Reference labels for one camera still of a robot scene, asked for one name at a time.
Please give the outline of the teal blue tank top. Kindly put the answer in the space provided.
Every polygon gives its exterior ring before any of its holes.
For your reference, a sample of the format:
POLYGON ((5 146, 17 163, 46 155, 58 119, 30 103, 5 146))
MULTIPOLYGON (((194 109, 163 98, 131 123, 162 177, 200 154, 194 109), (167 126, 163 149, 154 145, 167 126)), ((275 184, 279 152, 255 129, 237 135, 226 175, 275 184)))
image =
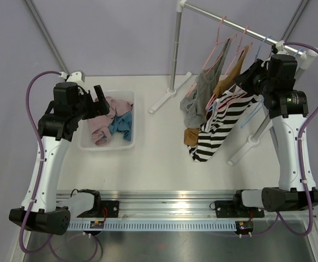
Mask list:
POLYGON ((112 123, 109 126, 110 134, 114 135, 114 133, 118 132, 123 135, 124 140, 131 141, 132 123, 133 123, 133 116, 131 111, 126 112, 122 116, 115 116, 112 123))

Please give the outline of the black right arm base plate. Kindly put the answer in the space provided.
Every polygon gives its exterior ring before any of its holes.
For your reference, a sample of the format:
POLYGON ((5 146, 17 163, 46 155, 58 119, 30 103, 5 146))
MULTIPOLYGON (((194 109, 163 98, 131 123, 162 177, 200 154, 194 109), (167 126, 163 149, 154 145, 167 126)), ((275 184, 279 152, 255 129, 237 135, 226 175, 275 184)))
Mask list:
POLYGON ((249 218, 249 213, 232 200, 216 200, 210 203, 210 208, 217 218, 249 218))

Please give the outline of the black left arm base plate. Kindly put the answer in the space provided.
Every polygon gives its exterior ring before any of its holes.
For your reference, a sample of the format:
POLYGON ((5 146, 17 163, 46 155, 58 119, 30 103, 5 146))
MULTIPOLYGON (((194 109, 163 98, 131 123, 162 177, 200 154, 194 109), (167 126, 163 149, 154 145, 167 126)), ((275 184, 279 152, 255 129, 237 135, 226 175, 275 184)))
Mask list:
POLYGON ((118 200, 102 200, 94 204, 91 217, 97 218, 118 218, 120 211, 118 200))

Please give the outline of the black white striped tank top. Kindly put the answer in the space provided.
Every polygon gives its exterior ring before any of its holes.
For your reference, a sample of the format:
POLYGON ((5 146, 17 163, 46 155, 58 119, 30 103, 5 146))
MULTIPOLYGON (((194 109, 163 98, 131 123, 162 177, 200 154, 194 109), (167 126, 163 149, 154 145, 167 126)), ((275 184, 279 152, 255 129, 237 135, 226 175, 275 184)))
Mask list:
POLYGON ((210 117, 199 129, 197 144, 188 146, 190 157, 195 162, 208 161, 223 144, 244 112, 261 101, 241 88, 227 90, 211 105, 210 117))

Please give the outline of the mauve pink tank top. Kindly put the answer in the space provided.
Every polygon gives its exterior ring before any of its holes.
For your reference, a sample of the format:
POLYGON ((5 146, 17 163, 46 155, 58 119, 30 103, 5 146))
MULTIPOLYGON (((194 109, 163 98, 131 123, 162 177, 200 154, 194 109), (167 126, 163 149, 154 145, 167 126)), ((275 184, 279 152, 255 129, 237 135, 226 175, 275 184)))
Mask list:
POLYGON ((102 146, 111 141, 112 136, 109 131, 109 126, 112 123, 115 116, 122 116, 126 112, 133 109, 133 103, 123 100, 116 99, 113 97, 106 97, 107 102, 110 106, 110 112, 107 115, 98 116, 87 121, 92 141, 97 146, 102 146))

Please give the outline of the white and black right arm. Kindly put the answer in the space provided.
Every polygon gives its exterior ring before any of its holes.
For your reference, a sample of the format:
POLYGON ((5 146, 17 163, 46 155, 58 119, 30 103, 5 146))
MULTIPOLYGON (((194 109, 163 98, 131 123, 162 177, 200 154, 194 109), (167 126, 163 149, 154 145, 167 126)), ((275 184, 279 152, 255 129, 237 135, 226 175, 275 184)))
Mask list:
POLYGON ((297 61, 294 56, 275 54, 257 59, 235 82, 247 94, 263 97, 278 143, 280 165, 277 187, 240 191, 232 211, 245 216, 252 207, 268 212, 312 211, 318 205, 318 189, 311 174, 305 122, 308 100, 294 89, 297 61))

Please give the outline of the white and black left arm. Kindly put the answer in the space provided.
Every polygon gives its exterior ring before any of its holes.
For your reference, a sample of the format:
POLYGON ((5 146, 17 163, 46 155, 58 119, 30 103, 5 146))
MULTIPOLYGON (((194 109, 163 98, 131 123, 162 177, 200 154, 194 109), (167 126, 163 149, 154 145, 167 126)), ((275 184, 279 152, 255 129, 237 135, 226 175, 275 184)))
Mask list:
POLYGON ((74 197, 57 205, 57 184, 65 154, 81 120, 107 115, 110 106, 101 86, 94 86, 97 99, 75 82, 60 82, 37 129, 38 153, 31 184, 21 207, 11 209, 9 220, 21 231, 63 235, 72 217, 107 217, 100 193, 79 189, 74 197))

